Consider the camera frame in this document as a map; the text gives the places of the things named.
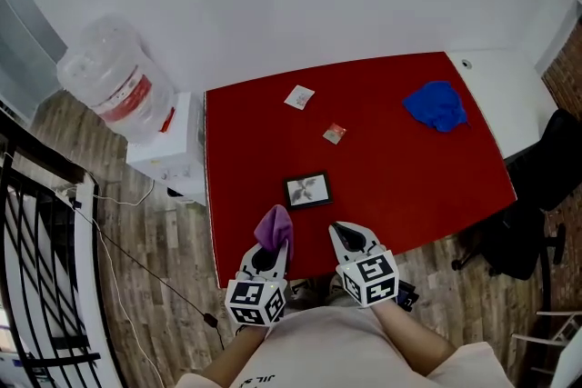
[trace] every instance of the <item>picture frame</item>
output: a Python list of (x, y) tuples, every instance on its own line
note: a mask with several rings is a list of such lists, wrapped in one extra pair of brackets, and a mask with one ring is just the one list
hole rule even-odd
[(283, 180), (287, 210), (305, 209), (334, 202), (327, 172), (302, 174)]

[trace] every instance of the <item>white t-shirt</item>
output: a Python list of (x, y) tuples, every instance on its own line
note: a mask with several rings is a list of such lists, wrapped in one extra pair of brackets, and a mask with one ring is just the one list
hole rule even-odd
[[(235, 388), (511, 387), (491, 346), (463, 346), (428, 377), (413, 372), (369, 309), (317, 307), (277, 323)], [(176, 388), (219, 388), (192, 373)]]

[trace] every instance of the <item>white desk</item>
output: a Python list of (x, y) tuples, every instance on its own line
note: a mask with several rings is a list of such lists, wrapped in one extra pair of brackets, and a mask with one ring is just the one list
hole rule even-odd
[[(504, 159), (539, 141), (557, 106), (521, 52), (473, 50), (447, 56), (475, 98)], [(464, 60), (470, 66), (463, 65)]]

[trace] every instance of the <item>cable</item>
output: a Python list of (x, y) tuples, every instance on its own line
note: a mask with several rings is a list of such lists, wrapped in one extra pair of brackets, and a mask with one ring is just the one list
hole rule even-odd
[[(10, 158), (12, 158), (12, 160), (14, 161), (14, 157), (8, 153), (4, 153), (4, 155), (8, 155)], [(99, 186), (99, 183), (97, 182), (97, 180), (95, 179), (95, 177), (93, 176), (93, 174), (91, 172), (89, 172), (88, 170), (85, 170), (87, 172), (87, 174), (89, 176), (91, 176), (91, 178), (93, 179), (93, 181), (95, 182), (95, 185), (97, 186), (97, 189), (99, 190), (99, 193), (101, 194), (101, 186)], [(147, 191), (147, 193), (145, 193), (145, 195), (135, 204), (131, 204), (131, 203), (124, 203), (124, 202), (119, 202), (116, 199), (113, 199), (112, 197), (106, 197), (106, 196), (101, 196), (101, 195), (97, 195), (97, 194), (93, 194), (93, 197), (97, 198), (97, 199), (108, 199), (111, 201), (114, 201), (118, 204), (121, 205), (132, 205), (132, 206), (137, 206), (140, 205), (154, 190), (154, 185), (155, 185), (156, 181), (152, 180), (152, 185), (150, 186), (149, 190)], [(111, 258), (111, 254), (109, 253), (109, 249), (107, 249), (107, 246), (105, 244), (105, 241), (103, 239), (103, 237), (105, 237), (107, 239), (107, 241), (109, 241), (113, 246), (115, 246), (119, 251), (121, 251), (125, 256), (127, 256), (129, 259), (131, 259), (132, 261), (134, 261), (137, 265), (139, 265), (141, 268), (143, 268), (146, 272), (148, 272), (149, 274), (151, 274), (153, 277), (155, 277), (155, 279), (163, 284), (165, 287), (167, 287), (168, 289), (170, 289), (172, 292), (174, 292), (178, 297), (180, 297), (183, 301), (185, 301), (186, 303), (190, 304), (200, 315), (202, 315), (204, 322), (212, 327), (212, 328), (216, 328), (216, 333), (218, 334), (218, 340), (220, 341), (220, 347), (223, 349), (225, 349), (225, 345), (222, 341), (222, 335), (220, 334), (220, 330), (218, 330), (218, 320), (210, 313), (203, 313), (194, 303), (192, 303), (190, 300), (186, 299), (181, 293), (179, 293), (176, 288), (174, 288), (173, 286), (171, 286), (170, 284), (167, 284), (164, 280), (162, 280), (158, 275), (156, 275), (154, 272), (152, 272), (150, 269), (148, 269), (145, 265), (141, 264), (137, 259), (134, 258), (134, 256), (132, 256), (130, 253), (128, 253), (123, 247), (121, 247), (118, 243), (116, 243), (111, 237), (109, 237), (107, 234), (103, 233), (101, 231), (101, 228), (99, 227), (99, 224), (97, 223), (97, 221), (95, 219), (93, 220), (89, 220), (80, 210), (76, 209), (74, 205), (72, 205), (68, 199), (66, 199), (66, 194), (68, 193), (68, 191), (70, 191), (71, 189), (75, 188), (75, 186), (71, 186), (69, 188), (67, 188), (63, 193), (58, 193), (57, 191), (51, 190), (53, 191), (53, 193), (55, 193), (55, 195), (61, 199), (61, 201), (63, 201), (66, 205), (68, 205), (71, 209), (73, 209), (74, 212), (79, 212), (79, 214), (90, 224), (94, 224), (95, 227), (97, 228), (97, 231), (99, 232), (99, 239), (101, 240), (101, 243), (103, 244), (104, 248), (105, 248), (105, 252), (107, 254), (107, 258), (109, 259), (109, 264), (111, 266), (111, 274), (113, 276), (114, 279), (114, 284), (115, 284), (115, 289), (117, 292), (117, 300), (119, 302), (119, 305), (121, 306), (125, 317), (127, 318), (127, 320), (129, 321), (129, 323), (131, 324), (133, 333), (134, 333), (134, 337), (135, 337), (135, 341), (137, 342), (137, 346), (139, 347), (140, 351), (142, 352), (142, 354), (144, 355), (144, 357), (147, 359), (147, 361), (152, 365), (152, 367), (154, 367), (155, 371), (156, 371), (156, 375), (160, 380), (160, 383), (162, 384), (163, 388), (166, 388), (164, 386), (164, 381), (162, 380), (162, 377), (160, 375), (160, 372), (157, 370), (156, 365), (152, 362), (152, 360), (147, 356), (146, 352), (144, 351), (144, 349), (142, 348), (139, 339), (137, 338), (137, 332), (135, 331), (135, 327), (133, 322), (131, 321), (131, 319), (129, 318), (129, 315), (127, 314), (127, 311), (125, 310), (125, 307), (123, 306), (122, 302), (121, 302), (121, 294), (119, 293), (119, 286), (117, 284), (117, 278), (115, 276), (115, 269), (113, 266), (113, 260)]]
[[(89, 221), (89, 219), (87, 217), (85, 217), (80, 211), (78, 211), (77, 209), (74, 209), (74, 210), (76, 212), (79, 212), (81, 214), (81, 216), (83, 216), (87, 220), (87, 222)], [(140, 344), (139, 338), (137, 337), (137, 331), (135, 330), (134, 323), (129, 318), (129, 315), (127, 314), (127, 310), (125, 309), (124, 305), (121, 302), (121, 294), (119, 293), (119, 285), (117, 284), (117, 278), (115, 277), (115, 269), (113, 267), (113, 259), (111, 258), (111, 254), (109, 253), (109, 249), (107, 249), (105, 241), (103, 240), (103, 233), (101, 233), (101, 228), (99, 228), (99, 225), (97, 224), (95, 219), (93, 220), (93, 223), (97, 227), (97, 231), (99, 232), (99, 239), (101, 240), (101, 243), (103, 244), (103, 247), (105, 248), (105, 252), (107, 253), (107, 258), (109, 259), (109, 266), (111, 267), (111, 276), (113, 277), (113, 283), (115, 284), (115, 290), (117, 291), (117, 300), (119, 302), (119, 306), (121, 307), (121, 310), (124, 312), (125, 318), (127, 319), (129, 324), (131, 325), (131, 329), (134, 332), (134, 337), (135, 337), (135, 342), (137, 343), (137, 347), (142, 352), (142, 354), (147, 359), (147, 361), (150, 363), (150, 365), (152, 367), (154, 367), (154, 371), (156, 372), (157, 378), (160, 380), (160, 384), (162, 385), (162, 388), (166, 388), (166, 386), (164, 385), (164, 380), (162, 379), (162, 375), (160, 374), (160, 371), (157, 370), (156, 365), (148, 357), (146, 351), (144, 351), (144, 348)]]
[(156, 184), (156, 180), (152, 179), (152, 185), (150, 186), (149, 191), (147, 191), (147, 193), (144, 194), (144, 197), (142, 197), (135, 204), (122, 203), (120, 201), (117, 201), (117, 199), (114, 199), (113, 197), (101, 196), (101, 195), (97, 195), (97, 194), (93, 194), (93, 197), (96, 197), (97, 199), (106, 199), (108, 201), (113, 201), (114, 203), (120, 204), (120, 205), (132, 205), (133, 207), (137, 207), (138, 205), (140, 205), (144, 201), (144, 199), (146, 199), (152, 193), (152, 191), (154, 191), (154, 184)]

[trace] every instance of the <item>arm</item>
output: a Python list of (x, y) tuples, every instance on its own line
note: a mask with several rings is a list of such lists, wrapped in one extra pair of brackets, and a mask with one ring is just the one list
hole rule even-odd
[(261, 345), (267, 331), (268, 328), (260, 326), (244, 328), (200, 375), (228, 388)]
[(392, 300), (373, 305), (372, 311), (386, 336), (416, 373), (429, 375), (456, 350), (449, 341), (417, 322)]

